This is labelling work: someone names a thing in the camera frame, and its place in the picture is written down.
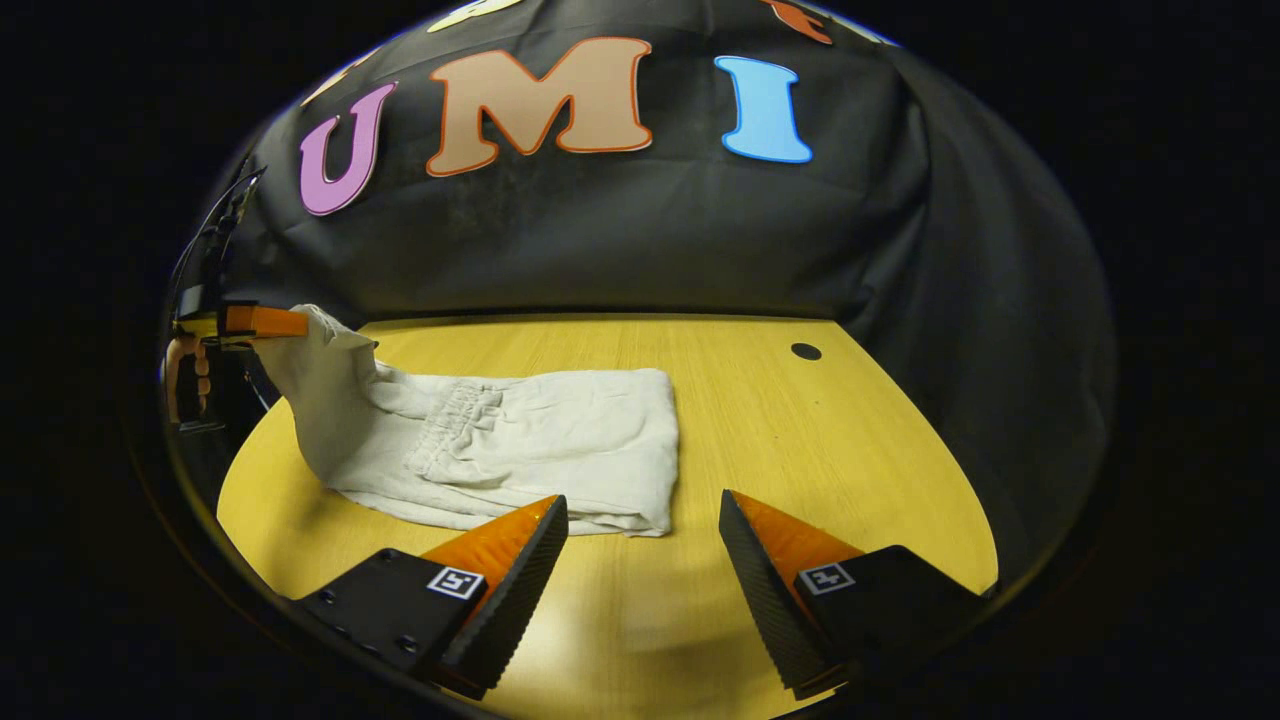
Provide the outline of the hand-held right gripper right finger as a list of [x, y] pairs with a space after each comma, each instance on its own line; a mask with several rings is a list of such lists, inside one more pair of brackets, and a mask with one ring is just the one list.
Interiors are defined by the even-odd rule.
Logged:
[[899, 680], [989, 602], [905, 546], [864, 551], [736, 489], [721, 496], [718, 528], [765, 651], [797, 700]]

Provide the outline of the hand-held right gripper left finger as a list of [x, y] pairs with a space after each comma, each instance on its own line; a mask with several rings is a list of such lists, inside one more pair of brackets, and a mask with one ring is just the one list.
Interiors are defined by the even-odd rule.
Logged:
[[568, 537], [553, 495], [420, 555], [383, 548], [294, 601], [398, 674], [483, 700], [518, 648]]

